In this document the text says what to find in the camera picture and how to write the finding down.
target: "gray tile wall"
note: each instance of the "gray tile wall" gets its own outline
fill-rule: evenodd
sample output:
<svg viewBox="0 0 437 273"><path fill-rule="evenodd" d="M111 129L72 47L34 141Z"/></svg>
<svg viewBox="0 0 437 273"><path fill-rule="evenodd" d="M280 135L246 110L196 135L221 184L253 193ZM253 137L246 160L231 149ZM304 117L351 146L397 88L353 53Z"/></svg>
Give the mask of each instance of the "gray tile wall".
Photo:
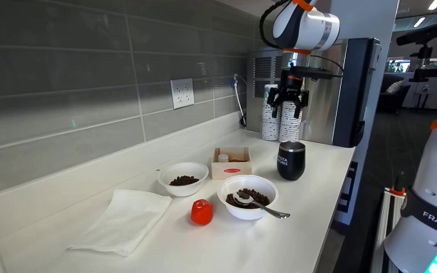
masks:
<svg viewBox="0 0 437 273"><path fill-rule="evenodd" d="M0 0L0 190L236 113L259 44L259 19L210 0Z"/></svg>

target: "electrical outlet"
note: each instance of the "electrical outlet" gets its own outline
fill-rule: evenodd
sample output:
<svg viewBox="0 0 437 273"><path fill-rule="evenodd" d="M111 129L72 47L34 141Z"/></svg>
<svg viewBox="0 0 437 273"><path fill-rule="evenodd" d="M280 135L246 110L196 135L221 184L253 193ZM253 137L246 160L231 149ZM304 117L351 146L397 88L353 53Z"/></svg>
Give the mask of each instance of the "electrical outlet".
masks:
<svg viewBox="0 0 437 273"><path fill-rule="evenodd" d="M192 79L171 81L171 85L172 85L172 97L174 97L175 110L195 104Z"/></svg>

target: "food container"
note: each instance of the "food container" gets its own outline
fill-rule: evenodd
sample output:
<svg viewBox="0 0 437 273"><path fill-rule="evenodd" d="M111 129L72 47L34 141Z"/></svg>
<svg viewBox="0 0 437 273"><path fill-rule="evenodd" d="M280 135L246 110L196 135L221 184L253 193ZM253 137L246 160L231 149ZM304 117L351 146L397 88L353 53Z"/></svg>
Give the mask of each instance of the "food container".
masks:
<svg viewBox="0 0 437 273"><path fill-rule="evenodd" d="M213 179L224 181L237 175L251 175L251 157L248 147L218 147L213 155Z"/></svg>
<svg viewBox="0 0 437 273"><path fill-rule="evenodd" d="M180 163L168 167L160 172L158 182L172 195L172 196L192 196L198 193L209 178L209 167L198 163ZM189 185L171 185L178 176L195 176L198 182Z"/></svg>
<svg viewBox="0 0 437 273"><path fill-rule="evenodd" d="M278 201L277 185L262 176L240 175L240 176L225 179L221 188L218 190L218 196L221 202L227 207L227 210L240 220L259 220L259 219L263 219L265 214L268 214L262 208L239 208L239 207L228 204L227 201L228 196L243 188L256 190L262 193L263 196L268 196L268 199L271 201L268 207L272 207Z"/></svg>

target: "black thermos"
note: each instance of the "black thermos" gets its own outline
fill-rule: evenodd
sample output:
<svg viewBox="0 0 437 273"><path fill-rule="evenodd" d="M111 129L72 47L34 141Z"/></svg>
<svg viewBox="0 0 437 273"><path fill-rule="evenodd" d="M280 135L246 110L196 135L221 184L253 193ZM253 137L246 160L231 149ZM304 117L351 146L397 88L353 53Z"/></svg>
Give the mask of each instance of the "black thermos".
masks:
<svg viewBox="0 0 437 273"><path fill-rule="evenodd" d="M287 181L297 181L306 172L307 147L303 143L281 143L278 154L278 172Z"/></svg>

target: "white napkin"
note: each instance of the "white napkin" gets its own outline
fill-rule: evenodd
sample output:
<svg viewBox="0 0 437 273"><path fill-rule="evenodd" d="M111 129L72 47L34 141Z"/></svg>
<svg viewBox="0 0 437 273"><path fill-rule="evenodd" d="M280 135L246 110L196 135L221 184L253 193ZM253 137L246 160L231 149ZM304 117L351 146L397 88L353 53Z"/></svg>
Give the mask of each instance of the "white napkin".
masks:
<svg viewBox="0 0 437 273"><path fill-rule="evenodd" d="M172 204L172 198L116 190L102 217L70 249L130 257Z"/></svg>

